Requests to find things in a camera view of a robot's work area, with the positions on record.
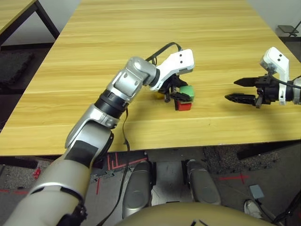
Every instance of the small box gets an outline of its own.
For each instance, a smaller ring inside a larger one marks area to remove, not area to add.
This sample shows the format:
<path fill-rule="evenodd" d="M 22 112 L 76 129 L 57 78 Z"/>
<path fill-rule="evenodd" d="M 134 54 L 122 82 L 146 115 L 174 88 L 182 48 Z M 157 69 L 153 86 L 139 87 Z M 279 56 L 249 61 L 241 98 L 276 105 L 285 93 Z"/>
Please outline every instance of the small box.
<path fill-rule="evenodd" d="M 192 103 L 181 104 L 180 101 L 177 101 L 178 111 L 189 111 L 191 109 Z"/>

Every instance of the wood grain tabletop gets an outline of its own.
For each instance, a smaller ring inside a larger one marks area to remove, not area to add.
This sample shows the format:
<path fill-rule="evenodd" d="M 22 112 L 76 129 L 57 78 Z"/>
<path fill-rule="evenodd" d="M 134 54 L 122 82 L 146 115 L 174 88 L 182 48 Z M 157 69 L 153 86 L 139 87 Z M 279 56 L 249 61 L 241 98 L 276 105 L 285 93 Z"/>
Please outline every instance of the wood grain tabletop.
<path fill-rule="evenodd" d="M 0 0 L 0 34 L 36 0 Z"/>
<path fill-rule="evenodd" d="M 181 75 L 195 90 L 192 109 L 175 111 L 143 88 L 128 108 L 131 149 L 300 139 L 300 106 L 256 109 L 224 98 L 256 94 L 233 82 L 263 76 L 259 60 L 272 46 L 289 58 L 291 79 L 301 75 L 299 61 L 246 1 L 82 0 L 0 134 L 0 155 L 62 154 L 73 125 L 128 59 L 172 41 L 194 54 L 194 71 Z M 126 149 L 121 129 L 113 130 L 110 151 Z"/>

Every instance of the black cable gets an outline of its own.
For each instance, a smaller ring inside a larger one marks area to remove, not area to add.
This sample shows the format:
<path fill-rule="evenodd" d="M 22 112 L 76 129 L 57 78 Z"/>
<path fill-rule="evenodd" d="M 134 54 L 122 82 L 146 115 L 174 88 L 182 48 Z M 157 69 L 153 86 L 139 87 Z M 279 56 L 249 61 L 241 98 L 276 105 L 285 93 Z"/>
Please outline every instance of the black cable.
<path fill-rule="evenodd" d="M 127 154 L 126 154 L 126 159 L 127 159 L 127 162 L 126 162 L 126 166 L 124 168 L 124 171 L 123 171 L 123 176 L 122 176 L 122 179 L 121 179 L 121 184 L 120 184 L 120 189 L 119 189 L 119 195 L 118 195 L 118 199 L 117 199 L 117 202 L 114 206 L 114 208 L 112 209 L 112 211 L 101 221 L 99 222 L 96 226 L 102 226 L 105 221 L 111 216 L 111 214 L 115 211 L 116 207 L 118 206 L 119 204 L 119 201 L 121 199 L 121 195 L 122 195 L 122 190 L 123 190 L 123 184 L 124 184 L 124 180 L 126 178 L 126 175 L 127 175 L 127 169 L 128 169 L 128 153 L 130 152 L 130 143 L 129 141 L 127 140 L 127 137 L 126 137 L 126 134 L 125 134 L 125 131 L 124 131 L 124 125 L 126 123 L 126 120 L 127 120 L 127 117 L 128 117 L 128 110 L 126 109 L 126 119 L 124 120 L 123 122 L 123 125 L 122 125 L 122 133 L 123 133 L 123 137 L 124 137 L 124 144 L 127 146 Z"/>
<path fill-rule="evenodd" d="M 285 82 L 285 81 L 281 81 L 281 80 L 279 80 L 279 79 L 276 79 L 276 78 L 273 76 L 273 74 L 272 74 L 271 72 L 268 72 L 268 76 L 269 76 L 272 80 L 275 80 L 275 81 L 277 81 L 277 82 L 280 83 L 280 84 L 283 84 L 283 85 L 286 85 L 286 86 L 289 86 L 289 87 L 292 87 L 292 88 L 301 89 L 301 86 L 296 86 L 296 85 L 294 85 L 294 84 L 289 84 L 289 83 L 287 83 L 287 82 Z"/>
<path fill-rule="evenodd" d="M 270 221 L 272 222 L 273 219 L 272 219 L 272 218 L 271 218 L 271 217 L 270 217 L 270 216 L 262 209 L 262 207 L 261 207 L 262 203 L 261 203 L 258 199 L 255 199 L 255 201 L 256 201 L 256 203 L 258 204 L 258 206 L 259 206 L 261 212 L 264 213 L 264 215 L 267 216 L 267 217 L 270 219 Z"/>
<path fill-rule="evenodd" d="M 176 45 L 178 47 L 178 51 L 182 51 L 182 47 L 175 42 L 170 42 L 167 45 L 163 46 L 161 49 L 159 49 L 157 52 L 155 52 L 153 55 L 151 55 L 150 57 L 146 58 L 146 61 L 151 61 L 153 65 L 157 65 L 157 56 L 159 56 L 161 53 L 163 53 L 166 49 L 168 49 L 169 47 Z"/>

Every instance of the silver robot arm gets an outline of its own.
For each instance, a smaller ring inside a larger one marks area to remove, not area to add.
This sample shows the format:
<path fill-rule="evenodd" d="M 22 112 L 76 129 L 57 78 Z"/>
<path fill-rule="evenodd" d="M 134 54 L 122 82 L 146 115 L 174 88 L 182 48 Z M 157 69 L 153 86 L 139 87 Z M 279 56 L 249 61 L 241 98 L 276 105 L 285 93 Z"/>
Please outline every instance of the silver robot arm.
<path fill-rule="evenodd" d="M 71 130 L 66 152 L 45 170 L 4 225 L 80 225 L 87 217 L 84 202 L 92 165 L 110 148 L 111 129 L 127 106 L 143 85 L 158 90 L 172 74 L 193 67 L 190 49 L 171 54 L 158 67 L 139 57 L 131 58 Z"/>

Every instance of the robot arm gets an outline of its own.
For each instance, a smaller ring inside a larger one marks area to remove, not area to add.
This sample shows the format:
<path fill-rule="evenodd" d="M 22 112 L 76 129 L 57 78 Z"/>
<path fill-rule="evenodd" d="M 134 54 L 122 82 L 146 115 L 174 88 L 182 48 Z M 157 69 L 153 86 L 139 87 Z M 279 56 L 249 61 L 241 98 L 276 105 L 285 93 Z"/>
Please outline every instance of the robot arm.
<path fill-rule="evenodd" d="M 258 97 L 232 93 L 225 98 L 243 104 L 251 104 L 260 108 L 262 104 L 270 105 L 271 102 L 279 101 L 285 105 L 286 101 L 301 104 L 301 76 L 289 81 L 289 60 L 278 49 L 271 47 L 266 51 L 260 61 L 260 65 L 268 72 L 267 75 L 254 78 L 242 78 L 234 84 L 257 88 Z M 273 74 L 279 74 L 279 80 Z"/>
<path fill-rule="evenodd" d="M 139 57 L 131 58 L 71 130 L 66 152 L 45 170 L 4 225 L 80 225 L 87 217 L 84 201 L 92 165 L 110 148 L 114 138 L 111 129 L 127 106 L 143 85 L 159 90 L 174 73 L 193 67 L 190 49 L 171 54 L 158 67 Z"/>

